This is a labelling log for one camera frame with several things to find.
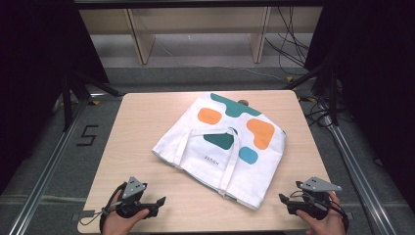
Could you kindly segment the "black metal stand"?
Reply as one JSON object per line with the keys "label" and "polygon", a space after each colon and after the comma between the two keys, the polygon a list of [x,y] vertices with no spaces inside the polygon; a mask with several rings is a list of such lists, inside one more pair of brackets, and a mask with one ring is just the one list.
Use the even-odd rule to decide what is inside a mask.
{"label": "black metal stand", "polygon": [[62,79],[62,97],[65,111],[64,131],[69,130],[69,127],[73,123],[70,94],[73,93],[78,101],[88,101],[92,95],[87,90],[87,84],[91,84],[115,97],[123,96],[123,93],[111,88],[111,86],[106,83],[92,78],[84,72],[76,70],[70,70],[66,72],[64,78]]}
{"label": "black metal stand", "polygon": [[338,126],[337,119],[337,79],[335,75],[336,65],[336,52],[331,50],[323,62],[315,69],[309,71],[305,75],[295,80],[292,83],[283,87],[283,90],[292,90],[311,78],[315,77],[316,80],[312,86],[312,93],[317,96],[321,96],[327,92],[329,95],[329,108],[328,116],[330,117],[332,124]]}

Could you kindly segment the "dark curtain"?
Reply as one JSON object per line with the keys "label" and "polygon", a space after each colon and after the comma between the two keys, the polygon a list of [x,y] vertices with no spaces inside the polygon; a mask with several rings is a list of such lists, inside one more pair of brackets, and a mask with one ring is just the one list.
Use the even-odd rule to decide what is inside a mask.
{"label": "dark curtain", "polygon": [[326,0],[305,67],[336,43],[346,104],[415,211],[415,0]]}
{"label": "dark curtain", "polygon": [[74,0],[0,0],[0,194],[72,71],[108,81]]}

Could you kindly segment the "white tote bag coloured blobs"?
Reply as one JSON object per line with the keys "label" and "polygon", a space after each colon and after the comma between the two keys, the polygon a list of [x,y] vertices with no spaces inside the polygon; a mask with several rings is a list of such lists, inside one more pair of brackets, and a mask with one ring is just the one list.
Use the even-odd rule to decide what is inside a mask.
{"label": "white tote bag coloured blobs", "polygon": [[256,210],[285,144],[285,131],[263,113],[207,93],[168,130],[153,153],[222,197]]}

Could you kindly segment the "person's left hand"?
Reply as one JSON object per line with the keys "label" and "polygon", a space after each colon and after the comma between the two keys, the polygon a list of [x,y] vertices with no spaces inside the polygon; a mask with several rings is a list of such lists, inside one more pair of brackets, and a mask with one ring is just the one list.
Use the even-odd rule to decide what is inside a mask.
{"label": "person's left hand", "polygon": [[123,218],[119,216],[115,211],[115,203],[117,202],[120,194],[121,191],[118,190],[112,199],[109,214],[107,215],[103,225],[102,235],[128,235],[134,225],[138,221],[144,219],[150,212],[148,209],[144,209],[137,212],[130,218]]}

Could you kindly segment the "person's right hand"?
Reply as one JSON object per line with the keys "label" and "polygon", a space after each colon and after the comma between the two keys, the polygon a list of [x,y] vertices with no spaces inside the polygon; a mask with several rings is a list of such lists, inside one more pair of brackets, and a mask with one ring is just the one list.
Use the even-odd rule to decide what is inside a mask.
{"label": "person's right hand", "polygon": [[305,231],[306,235],[346,235],[342,215],[332,209],[329,209],[327,216],[321,220],[301,210],[297,210],[297,216],[309,225]]}

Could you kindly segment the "aluminium floor rail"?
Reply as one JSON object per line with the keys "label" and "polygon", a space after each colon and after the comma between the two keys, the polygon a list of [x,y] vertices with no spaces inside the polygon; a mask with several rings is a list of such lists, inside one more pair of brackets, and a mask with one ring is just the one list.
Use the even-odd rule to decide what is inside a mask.
{"label": "aluminium floor rail", "polygon": [[381,235],[397,235],[396,230],[389,219],[387,211],[382,206],[379,198],[375,195],[374,189],[358,164],[358,161],[346,142],[341,129],[335,125],[335,122],[330,117],[324,117],[324,121],[328,125],[330,132],[334,136],[335,142],[340,148],[346,169],[349,171],[350,179],[356,186],[356,190],[364,202],[364,208],[371,213]]}
{"label": "aluminium floor rail", "polygon": [[42,173],[36,181],[35,186],[26,198],[20,213],[13,222],[8,235],[24,235],[31,222],[31,219],[34,216],[36,209],[38,208],[38,205],[41,202],[41,198],[47,189],[59,162],[61,161],[61,158],[68,146],[68,142],[73,135],[74,129],[77,126],[78,120],[87,107],[88,102],[89,100],[78,102],[72,122],[68,125],[66,130],[61,135],[57,146],[55,147],[47,164],[43,168]]}

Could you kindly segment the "black overhead bar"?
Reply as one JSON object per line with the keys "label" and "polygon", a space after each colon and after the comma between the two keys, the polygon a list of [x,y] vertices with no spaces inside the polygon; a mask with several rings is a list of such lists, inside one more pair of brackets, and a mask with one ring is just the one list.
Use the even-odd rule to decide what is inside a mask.
{"label": "black overhead bar", "polygon": [[73,0],[78,9],[320,7],[329,0]]}

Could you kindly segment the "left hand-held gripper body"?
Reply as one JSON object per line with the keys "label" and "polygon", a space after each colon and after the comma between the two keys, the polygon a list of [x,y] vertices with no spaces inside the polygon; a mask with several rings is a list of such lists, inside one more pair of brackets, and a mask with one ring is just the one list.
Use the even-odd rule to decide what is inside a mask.
{"label": "left hand-held gripper body", "polygon": [[147,184],[140,182],[134,176],[131,176],[126,182],[121,185],[121,194],[116,202],[116,213],[123,218],[130,218],[137,212],[148,209],[150,212],[145,218],[156,217],[159,209],[155,209],[153,204],[143,204],[140,202]]}

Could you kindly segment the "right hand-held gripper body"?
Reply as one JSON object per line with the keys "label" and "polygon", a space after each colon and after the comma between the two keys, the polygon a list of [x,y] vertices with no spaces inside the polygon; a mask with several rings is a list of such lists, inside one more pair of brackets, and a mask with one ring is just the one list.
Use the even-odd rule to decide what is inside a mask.
{"label": "right hand-held gripper body", "polygon": [[321,220],[332,207],[329,193],[339,192],[343,188],[317,176],[312,176],[304,182],[297,181],[298,191],[286,198],[289,214],[296,214],[298,210],[306,212],[311,217]]}

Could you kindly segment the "light wooden desk frame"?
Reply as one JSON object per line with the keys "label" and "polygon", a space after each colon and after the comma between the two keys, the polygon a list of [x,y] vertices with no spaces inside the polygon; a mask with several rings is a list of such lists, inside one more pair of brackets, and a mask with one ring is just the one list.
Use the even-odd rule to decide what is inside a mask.
{"label": "light wooden desk frame", "polygon": [[245,33],[253,61],[261,61],[265,35],[284,32],[288,23],[295,33],[312,33],[320,7],[218,7],[164,9],[82,10],[91,34],[129,34],[138,63],[148,63],[158,34]]}

